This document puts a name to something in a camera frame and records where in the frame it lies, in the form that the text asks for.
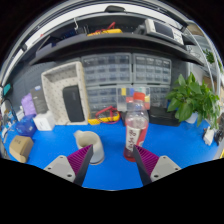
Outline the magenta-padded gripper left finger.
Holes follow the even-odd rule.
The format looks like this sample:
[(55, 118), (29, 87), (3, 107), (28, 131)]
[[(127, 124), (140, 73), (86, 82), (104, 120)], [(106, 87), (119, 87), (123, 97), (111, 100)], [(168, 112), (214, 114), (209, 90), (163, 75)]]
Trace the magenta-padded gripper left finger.
[(92, 156), (93, 146), (88, 145), (69, 156), (59, 155), (44, 170), (81, 186)]

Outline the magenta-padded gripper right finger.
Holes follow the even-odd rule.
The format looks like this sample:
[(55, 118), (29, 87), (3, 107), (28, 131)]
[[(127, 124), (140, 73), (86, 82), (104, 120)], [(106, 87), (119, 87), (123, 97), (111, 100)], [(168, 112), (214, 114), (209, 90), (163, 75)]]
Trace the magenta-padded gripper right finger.
[(180, 167), (166, 155), (157, 156), (137, 145), (134, 146), (133, 153), (143, 185), (148, 185), (180, 170)]

